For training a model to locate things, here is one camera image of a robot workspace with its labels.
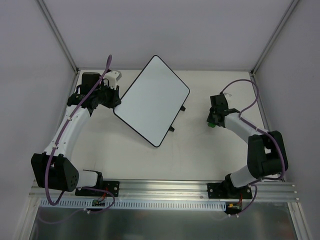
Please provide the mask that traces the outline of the black framed whiteboard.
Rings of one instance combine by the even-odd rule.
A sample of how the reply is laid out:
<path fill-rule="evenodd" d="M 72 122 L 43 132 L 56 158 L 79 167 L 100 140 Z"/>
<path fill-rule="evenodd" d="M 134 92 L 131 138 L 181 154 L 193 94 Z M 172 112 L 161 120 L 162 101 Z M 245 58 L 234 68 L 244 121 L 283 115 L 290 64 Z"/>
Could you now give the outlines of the black framed whiteboard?
<path fill-rule="evenodd" d="M 153 147 L 158 148 L 184 111 L 190 88 L 154 55 L 121 97 L 113 113 Z"/>

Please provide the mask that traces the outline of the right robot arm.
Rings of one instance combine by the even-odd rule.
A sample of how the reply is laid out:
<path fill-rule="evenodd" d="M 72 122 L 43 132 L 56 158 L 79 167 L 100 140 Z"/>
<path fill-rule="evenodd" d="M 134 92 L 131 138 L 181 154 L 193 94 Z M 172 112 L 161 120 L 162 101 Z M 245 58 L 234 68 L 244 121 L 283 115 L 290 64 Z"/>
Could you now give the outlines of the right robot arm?
<path fill-rule="evenodd" d="M 227 174 L 221 183 L 208 183 L 208 198 L 252 199 L 251 184 L 272 175 L 282 177 L 288 169 L 282 134 L 256 127 L 239 110 L 229 108 L 223 93 L 211 96 L 210 103 L 208 126 L 225 128 L 240 137 L 247 144 L 247 160 L 244 167 Z"/>

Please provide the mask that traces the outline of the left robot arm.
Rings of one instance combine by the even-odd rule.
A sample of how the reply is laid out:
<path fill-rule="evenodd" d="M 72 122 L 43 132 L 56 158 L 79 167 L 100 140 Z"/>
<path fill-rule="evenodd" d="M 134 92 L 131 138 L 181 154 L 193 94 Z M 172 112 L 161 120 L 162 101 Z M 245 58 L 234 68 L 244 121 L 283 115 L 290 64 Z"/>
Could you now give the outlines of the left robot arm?
<path fill-rule="evenodd" d="M 118 81 L 122 73 L 109 70 L 105 75 L 98 72 L 84 72 L 81 83 L 68 98 L 63 120 L 50 144 L 42 153 L 35 153 L 31 166 L 40 188 L 72 192 L 81 195 L 86 188 L 98 196 L 104 191 L 101 172 L 78 170 L 72 164 L 72 153 L 77 139 L 93 114 L 102 105 L 114 109 L 121 104 Z"/>

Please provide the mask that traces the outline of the green whiteboard eraser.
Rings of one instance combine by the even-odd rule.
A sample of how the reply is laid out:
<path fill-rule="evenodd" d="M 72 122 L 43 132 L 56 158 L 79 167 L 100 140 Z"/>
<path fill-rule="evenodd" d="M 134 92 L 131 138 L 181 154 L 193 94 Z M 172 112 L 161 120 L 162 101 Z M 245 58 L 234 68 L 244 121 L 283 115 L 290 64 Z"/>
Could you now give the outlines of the green whiteboard eraser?
<path fill-rule="evenodd" d="M 214 128 L 216 127 L 216 124 L 214 122 L 210 122 L 210 121 L 207 121 L 207 125 L 211 128 Z"/>

